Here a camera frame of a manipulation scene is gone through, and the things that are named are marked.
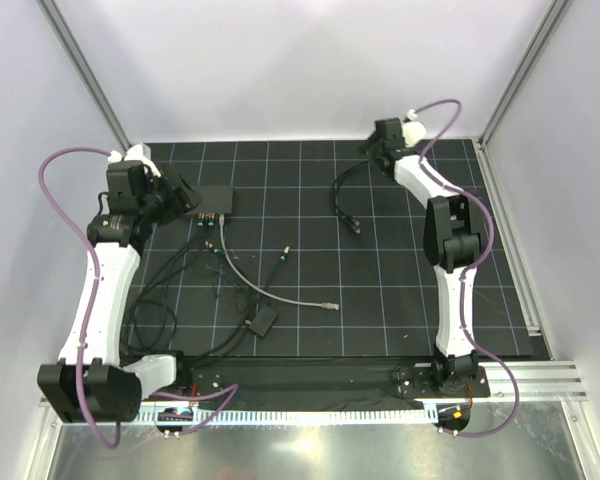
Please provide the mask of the black ethernet cable pulled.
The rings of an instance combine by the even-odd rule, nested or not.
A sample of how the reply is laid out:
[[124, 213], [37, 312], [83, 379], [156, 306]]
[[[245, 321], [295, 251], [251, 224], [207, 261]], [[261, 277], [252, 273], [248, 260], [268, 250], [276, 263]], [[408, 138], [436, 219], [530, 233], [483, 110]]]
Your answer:
[[348, 229], [352, 232], [359, 234], [360, 230], [360, 222], [353, 217], [352, 215], [347, 214], [341, 207], [339, 203], [339, 193], [344, 182], [351, 177], [358, 170], [363, 167], [368, 167], [369, 161], [359, 162], [348, 169], [341, 172], [333, 181], [330, 188], [330, 205], [332, 213], [336, 216], [336, 218], [342, 222]]

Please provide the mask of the black network switch box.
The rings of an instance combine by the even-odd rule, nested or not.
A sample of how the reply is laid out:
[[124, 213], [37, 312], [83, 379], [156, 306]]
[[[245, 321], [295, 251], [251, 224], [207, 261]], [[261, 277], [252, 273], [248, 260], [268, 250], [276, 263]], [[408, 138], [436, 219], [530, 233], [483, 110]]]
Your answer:
[[193, 191], [201, 196], [201, 201], [188, 212], [189, 216], [232, 213], [234, 188], [231, 185], [195, 186]]

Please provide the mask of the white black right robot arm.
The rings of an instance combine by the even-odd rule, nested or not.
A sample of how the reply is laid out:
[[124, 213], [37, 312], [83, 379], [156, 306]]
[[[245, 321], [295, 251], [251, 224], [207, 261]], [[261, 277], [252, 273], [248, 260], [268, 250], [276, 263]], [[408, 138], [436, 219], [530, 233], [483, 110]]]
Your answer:
[[413, 152], [425, 133], [416, 120], [377, 120], [360, 150], [426, 209], [423, 250], [436, 276], [439, 309], [430, 385], [439, 395], [453, 396], [478, 374], [473, 345], [473, 263], [487, 239], [478, 208], [466, 193]]

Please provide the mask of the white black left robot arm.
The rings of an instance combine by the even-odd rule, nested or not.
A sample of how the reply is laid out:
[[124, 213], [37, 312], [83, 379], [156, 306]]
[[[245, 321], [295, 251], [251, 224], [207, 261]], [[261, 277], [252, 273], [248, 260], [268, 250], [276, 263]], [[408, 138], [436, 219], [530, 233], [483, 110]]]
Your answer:
[[41, 365], [37, 374], [42, 393], [67, 423], [129, 422], [158, 390], [180, 400], [192, 386], [174, 353], [122, 365], [120, 334], [131, 282], [154, 228], [184, 217], [202, 197], [173, 168], [140, 160], [109, 164], [106, 180], [108, 210], [82, 232], [87, 269], [70, 334], [57, 361]]

